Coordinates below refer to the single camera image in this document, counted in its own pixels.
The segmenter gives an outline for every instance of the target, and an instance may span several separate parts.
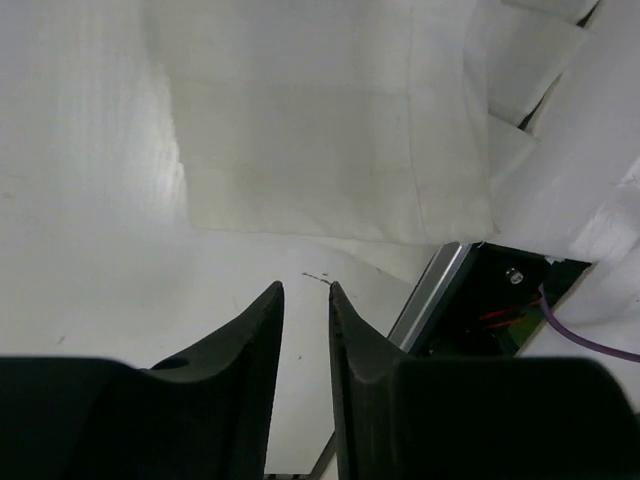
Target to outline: purple cable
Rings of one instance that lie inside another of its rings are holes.
[[[591,340],[587,340],[586,338],[581,337],[580,335],[576,335],[567,327],[560,323],[560,320],[556,318],[556,316],[551,311],[551,307],[549,307],[549,302],[547,302],[547,296],[544,293],[544,287],[540,285],[538,288],[540,292],[540,308],[542,309],[542,313],[547,319],[551,328],[553,328],[556,332],[562,335],[565,338],[568,338],[574,343],[583,346],[584,348],[588,348],[589,350],[593,350],[594,352],[603,353],[605,355],[610,355],[612,357],[621,358],[623,360],[627,360],[629,362],[640,363],[640,355],[637,353],[625,352],[624,350],[618,350],[617,348],[606,347],[604,345],[600,345],[599,343],[592,342]]]

